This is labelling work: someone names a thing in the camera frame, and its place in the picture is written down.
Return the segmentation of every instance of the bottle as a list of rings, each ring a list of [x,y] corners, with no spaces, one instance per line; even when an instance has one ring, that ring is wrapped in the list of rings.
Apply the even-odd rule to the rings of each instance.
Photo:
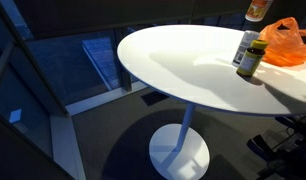
[[[247,48],[239,68],[236,73],[241,76],[251,77],[260,64],[268,42],[263,40],[253,40],[251,47]]]
[[[246,12],[245,18],[252,22],[261,21],[272,3],[273,0],[253,0]]]
[[[237,49],[237,52],[234,56],[234,59],[232,61],[232,65],[235,67],[238,67],[240,65],[240,62],[244,56],[244,53],[248,47],[250,47],[251,42],[254,39],[258,39],[260,36],[260,33],[256,31],[245,31],[242,40],[240,42],[240,45]]]

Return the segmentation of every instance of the floor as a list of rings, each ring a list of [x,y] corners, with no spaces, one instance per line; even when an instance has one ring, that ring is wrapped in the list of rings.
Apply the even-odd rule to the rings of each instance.
[[[142,96],[151,92],[147,88],[73,116],[87,179],[163,179],[150,161],[150,138],[163,125],[181,123],[186,105],[172,98],[147,104]],[[210,165],[202,179],[256,179],[265,162],[246,142],[261,134],[273,146],[286,136],[285,127],[273,118],[200,107],[190,127],[210,151]]]

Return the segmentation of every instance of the white round table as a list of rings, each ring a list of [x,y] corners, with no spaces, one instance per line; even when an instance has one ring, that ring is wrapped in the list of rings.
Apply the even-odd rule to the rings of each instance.
[[[209,164],[202,137],[189,128],[195,106],[256,116],[306,113],[306,63],[261,62],[251,78],[231,65],[243,31],[198,25],[147,28],[118,46],[122,65],[140,81],[187,102],[182,126],[161,127],[150,141],[154,167],[166,179],[199,179]]]

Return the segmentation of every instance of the orange plastic bag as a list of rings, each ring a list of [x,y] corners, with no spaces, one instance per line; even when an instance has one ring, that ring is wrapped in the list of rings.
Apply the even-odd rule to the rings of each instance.
[[[281,25],[288,29],[279,30]],[[306,30],[299,30],[293,17],[266,26],[259,37],[269,42],[263,61],[280,67],[303,64],[306,61],[306,44],[301,36],[306,36]]]

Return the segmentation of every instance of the table base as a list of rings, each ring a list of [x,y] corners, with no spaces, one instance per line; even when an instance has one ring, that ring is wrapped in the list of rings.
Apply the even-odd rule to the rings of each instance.
[[[206,172],[210,155],[203,138],[189,128],[182,149],[176,149],[182,125],[159,128],[150,141],[150,158],[166,179],[200,179]]]

